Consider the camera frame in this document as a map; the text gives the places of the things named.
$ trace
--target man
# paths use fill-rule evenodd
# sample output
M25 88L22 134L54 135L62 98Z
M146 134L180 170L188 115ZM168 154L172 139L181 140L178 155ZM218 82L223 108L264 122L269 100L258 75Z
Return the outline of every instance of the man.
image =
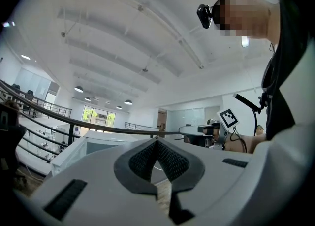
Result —
M256 136L262 135L264 133L264 128L261 125L257 125Z
M278 132L294 125L290 109L279 87L300 61L309 40L307 22L291 0L271 4L264 0L218 0L212 8L212 18L220 30L235 31L237 36L269 40L275 53L262 80L262 102L267 102L266 134L241 136L247 152L253 153L260 142L271 140ZM214 139L218 129L214 129ZM228 135L225 149L244 152L236 135Z

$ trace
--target office chair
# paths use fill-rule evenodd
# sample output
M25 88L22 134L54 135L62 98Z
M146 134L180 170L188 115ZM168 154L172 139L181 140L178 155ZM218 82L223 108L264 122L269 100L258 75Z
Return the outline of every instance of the office chair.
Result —
M16 174L19 162L15 154L15 149L27 129L18 123L18 112L8 106L0 104L0 158L2 180L10 184L14 178L22 179L26 183L23 175Z

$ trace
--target neck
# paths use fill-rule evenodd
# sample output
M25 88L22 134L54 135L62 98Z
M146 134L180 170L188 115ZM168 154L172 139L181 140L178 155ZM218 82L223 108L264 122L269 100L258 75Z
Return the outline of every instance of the neck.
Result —
M280 5L272 4L269 7L269 18L267 21L267 39L277 45L280 39Z

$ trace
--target hair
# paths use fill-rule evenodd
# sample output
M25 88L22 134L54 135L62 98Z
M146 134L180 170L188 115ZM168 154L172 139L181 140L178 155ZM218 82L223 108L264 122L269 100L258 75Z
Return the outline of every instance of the hair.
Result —
M10 108L12 108L12 109L15 109L15 110L17 110L17 111L19 111L19 105L16 103L16 102L14 102L14 101L12 101L12 100L7 100L7 101L5 101L4 102L4 105L6 105L6 106L8 106L8 107L10 107Z
M215 24L219 24L219 28L221 30L227 29L227 26L225 25L224 22L220 22L220 5L224 5L225 0L218 0L215 2L215 4L212 6L212 19Z

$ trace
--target black camera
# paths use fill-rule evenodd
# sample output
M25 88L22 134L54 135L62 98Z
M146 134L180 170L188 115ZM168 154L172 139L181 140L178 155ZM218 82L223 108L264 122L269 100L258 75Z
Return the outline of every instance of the black camera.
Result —
M197 15L203 28L208 29L212 22L212 14L208 5L201 4L198 7Z

